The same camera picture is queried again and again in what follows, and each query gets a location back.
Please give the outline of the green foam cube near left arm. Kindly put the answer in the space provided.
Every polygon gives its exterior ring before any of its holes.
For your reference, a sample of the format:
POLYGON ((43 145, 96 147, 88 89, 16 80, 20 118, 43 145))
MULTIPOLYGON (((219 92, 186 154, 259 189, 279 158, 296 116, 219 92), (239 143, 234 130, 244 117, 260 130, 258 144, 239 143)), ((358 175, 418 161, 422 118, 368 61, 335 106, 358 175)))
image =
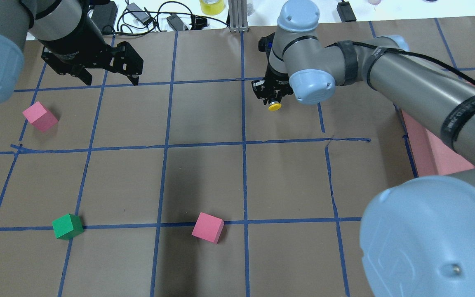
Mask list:
POLYGON ((81 218, 75 214, 65 214, 52 222, 56 239, 70 240, 84 232, 81 218))

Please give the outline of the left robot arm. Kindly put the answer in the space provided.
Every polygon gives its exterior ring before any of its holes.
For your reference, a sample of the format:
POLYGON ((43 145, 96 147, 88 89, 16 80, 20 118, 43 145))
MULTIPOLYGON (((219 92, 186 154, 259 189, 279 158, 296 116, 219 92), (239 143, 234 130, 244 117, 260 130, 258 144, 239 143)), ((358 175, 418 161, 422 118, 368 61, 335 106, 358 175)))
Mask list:
POLYGON ((106 0, 0 0, 0 103, 10 99, 24 67, 24 45, 32 34, 42 59, 59 75, 92 83, 90 69, 120 73, 137 86, 143 58, 128 42, 108 45, 89 17, 106 0))

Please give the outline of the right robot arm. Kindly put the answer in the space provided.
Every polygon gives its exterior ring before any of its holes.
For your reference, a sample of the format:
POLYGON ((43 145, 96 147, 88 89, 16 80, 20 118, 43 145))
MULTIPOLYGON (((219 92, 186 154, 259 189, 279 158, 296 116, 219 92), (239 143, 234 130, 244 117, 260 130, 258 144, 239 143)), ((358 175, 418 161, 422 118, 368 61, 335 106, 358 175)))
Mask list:
POLYGON ((283 4, 276 32, 258 43, 268 66, 254 94, 268 106, 291 94, 313 105, 363 81, 473 164, 378 194, 362 215, 360 248, 376 297, 475 297, 475 80, 410 52, 399 35, 323 47, 318 19, 310 0, 283 4))

